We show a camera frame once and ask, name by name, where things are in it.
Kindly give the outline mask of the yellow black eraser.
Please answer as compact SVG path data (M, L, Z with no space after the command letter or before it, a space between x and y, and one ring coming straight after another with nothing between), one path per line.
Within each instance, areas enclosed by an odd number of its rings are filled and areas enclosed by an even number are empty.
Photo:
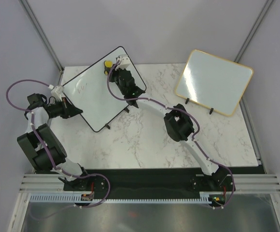
M110 60L104 61L104 74L108 75L110 72L111 67L113 66L113 62Z

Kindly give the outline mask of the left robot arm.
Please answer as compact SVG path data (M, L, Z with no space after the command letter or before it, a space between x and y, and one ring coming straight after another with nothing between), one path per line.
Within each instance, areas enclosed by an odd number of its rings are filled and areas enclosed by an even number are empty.
M83 111L72 105L67 98L50 104L43 94L28 96L29 106L25 110L28 120L26 132L17 138L17 142L36 171L52 171L65 177L65 181L74 181L80 190L91 186L91 178L84 168L67 158L62 143L51 130L48 122L60 117L69 119Z

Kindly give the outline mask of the orange-framed whiteboard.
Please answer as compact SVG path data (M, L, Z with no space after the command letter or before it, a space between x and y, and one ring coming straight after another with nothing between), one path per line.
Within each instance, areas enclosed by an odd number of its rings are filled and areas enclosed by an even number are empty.
M252 76L253 69L248 66L195 49L174 92L221 115L232 116Z

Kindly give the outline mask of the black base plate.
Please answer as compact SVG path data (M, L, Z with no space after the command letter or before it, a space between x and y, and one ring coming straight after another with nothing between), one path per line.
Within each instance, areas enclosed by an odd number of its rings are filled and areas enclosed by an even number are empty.
M60 177L63 190L82 194L91 191L96 200L183 200L198 199L201 192L234 193L234 179L223 167L205 175L200 168L101 169L88 178L68 181Z

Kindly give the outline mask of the aluminium frame rail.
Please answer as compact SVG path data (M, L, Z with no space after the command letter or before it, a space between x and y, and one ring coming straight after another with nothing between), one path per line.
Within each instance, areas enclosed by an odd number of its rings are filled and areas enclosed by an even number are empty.
M144 173L110 173L104 177L94 176L85 180L67 182L56 174L27 174L23 177L20 192L59 193L74 192L106 192L120 190L131 191L166 191L187 190L192 192L226 192L243 193L280 193L280 184L273 174L236 174L227 176L219 186L212 186L203 175L192 174L144 174Z

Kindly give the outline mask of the black-framed whiteboard with writing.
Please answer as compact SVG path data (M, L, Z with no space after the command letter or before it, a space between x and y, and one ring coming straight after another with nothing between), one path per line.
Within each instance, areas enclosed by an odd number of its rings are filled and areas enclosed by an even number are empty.
M101 131L117 117L128 104L114 98L107 88L104 62L115 62L119 55L126 55L119 46L90 66L65 67L61 84L66 98L81 109L81 117L94 132Z

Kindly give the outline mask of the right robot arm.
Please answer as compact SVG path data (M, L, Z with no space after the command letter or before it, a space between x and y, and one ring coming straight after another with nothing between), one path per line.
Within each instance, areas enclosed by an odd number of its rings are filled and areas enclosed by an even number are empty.
M213 161L200 146L195 138L200 131L200 125L197 124L197 130L194 129L193 123L196 119L186 111L182 104L168 107L152 99L135 84L131 72L126 69L116 68L113 65L108 69L107 74L107 87L110 87L110 83L115 83L123 95L123 98L119 98L111 93L114 98L163 119L168 136L185 146L200 165L202 173L207 178L206 184L209 189L218 190L224 185L227 176L226 167Z

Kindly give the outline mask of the black whiteboard stand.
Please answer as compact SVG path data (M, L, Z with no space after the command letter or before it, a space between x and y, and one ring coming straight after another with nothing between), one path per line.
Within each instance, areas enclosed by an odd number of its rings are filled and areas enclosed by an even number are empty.
M127 112L127 113L129 113L130 112L130 110L128 109L128 107L125 107L122 111L121 111L121 113L123 112L123 111L125 111L125 112ZM107 123L107 124L105 124L105 127L107 128L107 129L111 129L111 127L110 127L110 125Z

